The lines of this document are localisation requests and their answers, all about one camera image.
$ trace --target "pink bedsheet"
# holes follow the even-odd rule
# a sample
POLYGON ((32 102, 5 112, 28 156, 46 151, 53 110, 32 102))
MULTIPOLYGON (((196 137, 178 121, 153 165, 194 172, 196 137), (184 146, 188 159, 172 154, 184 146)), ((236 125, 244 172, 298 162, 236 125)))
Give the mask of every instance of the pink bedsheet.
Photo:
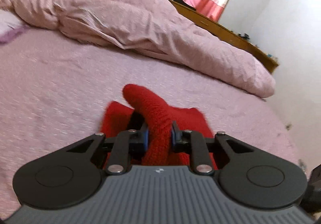
POLYGON ((1 218, 19 206, 15 171, 97 132, 110 101, 126 104, 127 83, 148 87, 170 105, 197 107, 213 132, 297 162, 284 125, 264 100, 187 67, 43 29, 0 46, 0 60, 1 218))

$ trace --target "logo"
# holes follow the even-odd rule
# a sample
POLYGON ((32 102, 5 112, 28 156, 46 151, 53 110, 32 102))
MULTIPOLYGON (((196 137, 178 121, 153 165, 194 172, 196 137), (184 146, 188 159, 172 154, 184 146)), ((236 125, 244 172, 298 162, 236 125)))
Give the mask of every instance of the logo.
POLYGON ((162 173, 164 171, 164 169, 156 169, 155 170, 157 173, 162 173))

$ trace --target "pillow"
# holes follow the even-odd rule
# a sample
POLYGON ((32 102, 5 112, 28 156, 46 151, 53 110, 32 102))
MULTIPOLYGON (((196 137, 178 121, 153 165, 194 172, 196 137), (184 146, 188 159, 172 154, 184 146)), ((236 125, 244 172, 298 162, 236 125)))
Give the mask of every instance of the pillow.
POLYGON ((12 41, 27 29, 26 23, 15 14, 0 9, 0 44, 12 41))

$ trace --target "white wall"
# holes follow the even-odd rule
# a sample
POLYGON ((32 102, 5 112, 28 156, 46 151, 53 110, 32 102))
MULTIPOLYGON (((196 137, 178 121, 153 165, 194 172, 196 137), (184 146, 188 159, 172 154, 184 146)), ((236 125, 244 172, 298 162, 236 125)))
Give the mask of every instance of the white wall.
POLYGON ((235 34, 249 34, 254 21, 269 0, 229 0, 219 23, 235 34))
POLYGON ((279 58, 276 93, 267 99, 309 170, 321 164, 321 0, 270 0, 249 31, 279 58))

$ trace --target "red cloth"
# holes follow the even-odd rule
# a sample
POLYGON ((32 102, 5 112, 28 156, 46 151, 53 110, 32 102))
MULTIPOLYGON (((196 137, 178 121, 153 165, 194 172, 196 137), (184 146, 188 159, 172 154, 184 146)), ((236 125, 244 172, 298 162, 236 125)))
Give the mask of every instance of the red cloth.
MULTIPOLYGON (((140 113, 148 125, 149 148, 142 159, 142 165, 189 165, 189 155, 171 151, 171 127, 176 121, 180 129, 195 130, 204 137, 212 137, 210 129, 196 108, 169 106, 161 97, 143 86, 128 84, 123 88, 126 101, 140 113)), ((107 107, 101 131, 107 137, 114 137, 126 130, 133 109, 111 102, 107 107)), ((217 168, 211 155, 214 168, 217 168)))

